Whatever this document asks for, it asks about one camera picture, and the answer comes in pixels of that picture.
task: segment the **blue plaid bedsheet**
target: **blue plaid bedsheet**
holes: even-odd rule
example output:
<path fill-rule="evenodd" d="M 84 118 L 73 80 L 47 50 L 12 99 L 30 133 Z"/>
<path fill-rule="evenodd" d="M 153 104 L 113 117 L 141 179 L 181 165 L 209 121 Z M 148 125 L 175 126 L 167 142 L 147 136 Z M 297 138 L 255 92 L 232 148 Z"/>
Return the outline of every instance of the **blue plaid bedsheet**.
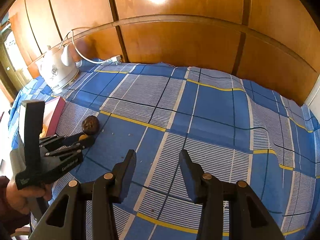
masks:
<path fill-rule="evenodd" d="M 178 155 L 218 179 L 245 180 L 275 219 L 286 239 L 302 239 L 319 210 L 319 123 L 306 105 L 248 80 L 197 67 L 159 63 L 91 64 L 82 61 L 80 78 L 60 95 L 66 105 L 58 135 L 81 131 L 89 115 L 101 125 L 84 162 L 61 178 L 54 197 L 71 179 L 97 179 L 137 152 L 128 197 L 115 204 L 120 239 L 196 239 L 201 205 L 191 203 Z M 18 94 L 9 134 L 17 147 L 20 103 L 51 100 L 42 77 Z M 223 238 L 229 235 L 224 203 Z M 92 238 L 91 203 L 87 239 Z"/>

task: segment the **kettle spout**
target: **kettle spout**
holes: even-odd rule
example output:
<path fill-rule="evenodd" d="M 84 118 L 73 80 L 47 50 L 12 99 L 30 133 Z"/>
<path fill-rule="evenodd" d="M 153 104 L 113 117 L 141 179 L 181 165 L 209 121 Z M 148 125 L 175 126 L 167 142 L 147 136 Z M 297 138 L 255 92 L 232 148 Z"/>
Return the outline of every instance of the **kettle spout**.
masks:
<path fill-rule="evenodd" d="M 64 47 L 63 52 L 61 54 L 61 61 L 64 65 L 71 66 L 72 63 L 74 63 L 74 61 L 71 57 L 68 47 L 69 47 L 69 44 Z"/>

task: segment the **sleeve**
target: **sleeve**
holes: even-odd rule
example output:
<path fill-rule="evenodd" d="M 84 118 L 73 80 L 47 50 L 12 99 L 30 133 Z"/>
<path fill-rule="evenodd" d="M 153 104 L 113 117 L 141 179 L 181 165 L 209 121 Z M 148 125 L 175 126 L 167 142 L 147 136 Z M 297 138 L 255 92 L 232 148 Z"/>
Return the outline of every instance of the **sleeve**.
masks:
<path fill-rule="evenodd" d="M 30 214 L 23 215 L 14 210 L 6 198 L 6 190 L 9 179 L 0 176 L 0 222 L 9 234 L 13 234 L 17 228 L 27 225 L 30 221 Z"/>

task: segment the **kettle base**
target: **kettle base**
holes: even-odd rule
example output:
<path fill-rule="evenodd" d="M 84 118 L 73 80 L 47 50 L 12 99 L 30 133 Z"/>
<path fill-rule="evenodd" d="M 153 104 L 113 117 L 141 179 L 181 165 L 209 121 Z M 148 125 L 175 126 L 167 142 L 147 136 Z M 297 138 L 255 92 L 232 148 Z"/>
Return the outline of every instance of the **kettle base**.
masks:
<path fill-rule="evenodd" d="M 73 78 L 71 78 L 71 80 L 68 83 L 66 83 L 63 87 L 60 87 L 59 89 L 53 91 L 52 95 L 58 95 L 64 90 L 66 90 L 70 85 L 72 85 L 78 79 L 79 76 L 80 76 L 80 71 L 78 70 L 76 75 Z"/>

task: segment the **pink box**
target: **pink box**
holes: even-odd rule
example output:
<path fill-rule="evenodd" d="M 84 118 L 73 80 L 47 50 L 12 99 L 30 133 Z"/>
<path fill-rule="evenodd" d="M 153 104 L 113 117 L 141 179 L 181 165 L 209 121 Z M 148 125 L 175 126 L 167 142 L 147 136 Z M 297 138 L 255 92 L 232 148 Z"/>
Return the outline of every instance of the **pink box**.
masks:
<path fill-rule="evenodd" d="M 43 129 L 40 137 L 43 138 L 55 134 L 65 103 L 62 97 L 56 97 L 45 103 Z"/>

